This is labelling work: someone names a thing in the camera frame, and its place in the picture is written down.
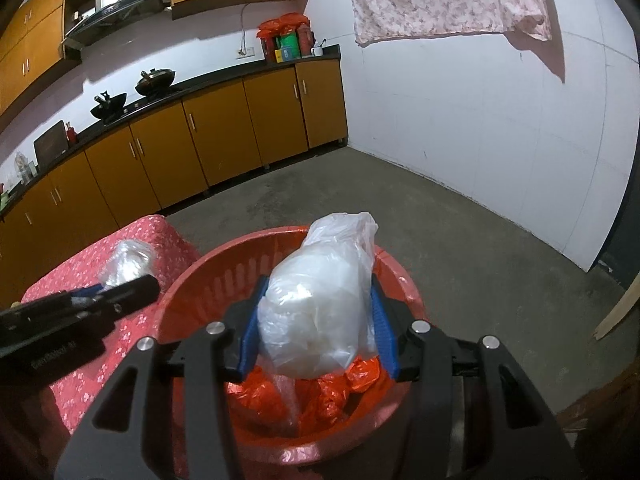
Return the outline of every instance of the white wall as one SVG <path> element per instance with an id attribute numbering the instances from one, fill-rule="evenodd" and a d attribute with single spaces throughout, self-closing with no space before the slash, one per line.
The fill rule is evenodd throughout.
<path id="1" fill-rule="evenodd" d="M 16 182 L 14 158 L 20 150 L 35 158 L 33 141 L 59 120 L 76 132 L 96 122 L 90 110 L 94 96 L 127 93 L 127 103 L 142 96 L 135 91 L 141 70 L 171 68 L 175 82 L 228 66 L 263 59 L 257 25 L 285 12 L 296 2 L 251 4 L 244 10 L 246 45 L 256 56 L 236 59 L 242 33 L 240 6 L 210 10 L 172 22 L 168 10 L 129 25 L 81 51 L 82 64 L 33 100 L 0 134 L 0 182 Z"/>
<path id="2" fill-rule="evenodd" d="M 587 270 L 633 163 L 638 55 L 614 0 L 554 1 L 564 82 L 502 35 L 360 48 L 350 0 L 308 0 L 305 13 L 317 38 L 340 43 L 351 146 L 476 200 Z"/>

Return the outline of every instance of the blue gripper pad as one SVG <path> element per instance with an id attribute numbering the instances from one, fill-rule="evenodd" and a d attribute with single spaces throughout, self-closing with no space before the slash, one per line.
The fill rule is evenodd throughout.
<path id="1" fill-rule="evenodd" d="M 244 331 L 244 335 L 240 339 L 240 362 L 238 372 L 242 376 L 242 380 L 247 377 L 249 372 L 254 369 L 255 361 L 258 358 L 258 350 L 260 347 L 260 331 L 258 330 L 258 302 L 267 292 L 269 279 L 258 283 L 254 293 L 248 301 L 252 302 L 253 313 L 251 319 Z"/>
<path id="2" fill-rule="evenodd" d="M 400 375 L 400 359 L 398 340 L 394 335 L 382 300 L 375 286 L 371 287 L 371 313 L 375 330 L 376 346 L 380 354 L 380 362 L 389 376 L 396 380 Z"/>

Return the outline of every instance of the red floral tablecloth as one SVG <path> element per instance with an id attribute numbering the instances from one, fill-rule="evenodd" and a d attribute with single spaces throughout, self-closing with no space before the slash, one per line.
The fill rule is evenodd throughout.
<path id="1" fill-rule="evenodd" d="M 150 244 L 156 251 L 155 276 L 161 297 L 171 284 L 198 258 L 198 251 L 185 241 L 163 216 L 140 218 L 114 232 L 53 269 L 27 290 L 22 302 L 33 301 L 60 290 L 98 283 L 97 275 L 113 253 L 117 242 L 135 239 Z M 162 312 L 158 303 L 149 305 L 116 324 L 104 340 L 106 352 L 91 363 L 51 385 L 66 428 L 73 432 L 85 411 L 110 377 L 127 351 L 145 335 L 156 336 Z"/>

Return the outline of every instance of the white plastic bag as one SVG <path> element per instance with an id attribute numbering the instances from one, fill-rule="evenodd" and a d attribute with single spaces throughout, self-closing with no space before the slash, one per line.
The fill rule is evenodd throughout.
<path id="1" fill-rule="evenodd" d="M 370 288 L 377 230 L 369 213 L 325 216 L 273 269 L 258 326 L 275 373 L 313 379 L 376 354 Z"/>
<path id="2" fill-rule="evenodd" d="M 121 240 L 98 274 L 105 288 L 122 285 L 145 274 L 154 275 L 156 252 L 149 244 L 139 240 Z"/>

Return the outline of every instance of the metal screw head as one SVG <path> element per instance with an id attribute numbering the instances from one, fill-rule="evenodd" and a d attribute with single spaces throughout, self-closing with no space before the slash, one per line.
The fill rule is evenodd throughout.
<path id="1" fill-rule="evenodd" d="M 500 346 L 500 340 L 495 335 L 486 335 L 482 338 L 482 344 L 489 350 L 495 350 Z"/>
<path id="2" fill-rule="evenodd" d="M 136 346 L 138 350 L 149 350 L 154 345 L 154 340 L 152 337 L 143 337 L 142 339 L 138 339 Z"/>
<path id="3" fill-rule="evenodd" d="M 423 319 L 417 319 L 411 323 L 411 330 L 417 334 L 426 334 L 431 330 L 431 325 Z"/>
<path id="4" fill-rule="evenodd" d="M 222 321 L 212 321 L 207 325 L 207 334 L 217 335 L 225 331 L 225 324 Z"/>

